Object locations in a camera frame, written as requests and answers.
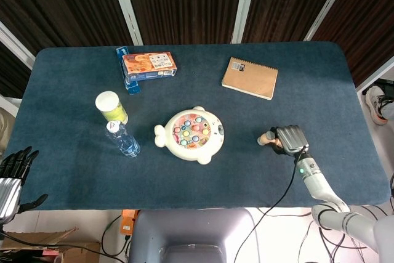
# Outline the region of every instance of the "table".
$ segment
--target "table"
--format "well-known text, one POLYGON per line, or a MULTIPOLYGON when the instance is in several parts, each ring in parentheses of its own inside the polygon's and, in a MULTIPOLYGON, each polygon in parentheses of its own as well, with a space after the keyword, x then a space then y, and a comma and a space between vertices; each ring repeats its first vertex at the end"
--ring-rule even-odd
MULTIPOLYGON (((298 124, 310 153, 334 191, 348 204, 389 197, 347 67, 330 42, 135 46, 130 52, 170 51, 173 78, 140 82, 129 95, 115 47, 50 48, 34 64, 7 154, 32 145, 40 151, 22 202, 48 193, 40 209, 159 209, 270 206, 291 178, 293 159, 260 147, 272 126, 298 124), (273 100, 222 87, 230 57, 279 69, 273 100), (102 91, 115 91, 129 114, 128 131, 141 145, 123 156, 105 137, 95 107, 102 91), (196 105, 218 116, 222 149, 210 164, 184 161, 154 144, 153 128, 196 105)), ((300 176, 279 206, 312 206, 300 176)))

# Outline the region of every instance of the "notebook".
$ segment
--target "notebook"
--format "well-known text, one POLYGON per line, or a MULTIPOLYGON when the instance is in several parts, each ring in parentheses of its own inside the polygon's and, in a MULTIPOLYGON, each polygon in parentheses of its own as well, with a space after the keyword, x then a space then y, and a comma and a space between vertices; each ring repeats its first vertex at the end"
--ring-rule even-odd
POLYGON ((222 86, 271 100, 277 75, 277 69, 232 57, 222 86))

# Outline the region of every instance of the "blue bottle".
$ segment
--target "blue bottle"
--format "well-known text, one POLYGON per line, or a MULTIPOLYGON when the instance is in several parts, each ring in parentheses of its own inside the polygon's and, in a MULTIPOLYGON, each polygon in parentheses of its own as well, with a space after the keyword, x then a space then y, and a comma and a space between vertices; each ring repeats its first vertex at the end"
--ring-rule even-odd
POLYGON ((120 121, 108 122, 106 134, 126 156, 136 157, 140 153, 140 145, 133 136, 127 134, 126 127, 120 121))

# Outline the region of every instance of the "white toy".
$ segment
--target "white toy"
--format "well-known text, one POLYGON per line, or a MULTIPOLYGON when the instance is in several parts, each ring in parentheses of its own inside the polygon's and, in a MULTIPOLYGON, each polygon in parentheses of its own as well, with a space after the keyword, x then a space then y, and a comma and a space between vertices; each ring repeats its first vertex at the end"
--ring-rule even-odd
POLYGON ((200 164, 208 164, 224 141, 224 130, 218 117, 200 106, 179 112, 166 127, 155 126, 155 135, 157 147, 167 146, 175 156, 200 164))

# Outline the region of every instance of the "shoe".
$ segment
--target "shoe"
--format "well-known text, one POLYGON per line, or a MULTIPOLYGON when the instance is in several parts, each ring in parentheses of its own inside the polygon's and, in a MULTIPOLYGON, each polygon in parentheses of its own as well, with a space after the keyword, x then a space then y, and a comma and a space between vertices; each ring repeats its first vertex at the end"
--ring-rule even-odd
POLYGON ((380 108, 382 108, 381 105, 384 99, 384 92, 379 86, 371 87, 365 94, 365 102, 367 103, 369 111, 371 112, 371 118, 373 122, 378 124, 379 126, 383 126, 387 123, 387 119, 385 119, 380 114, 380 108))

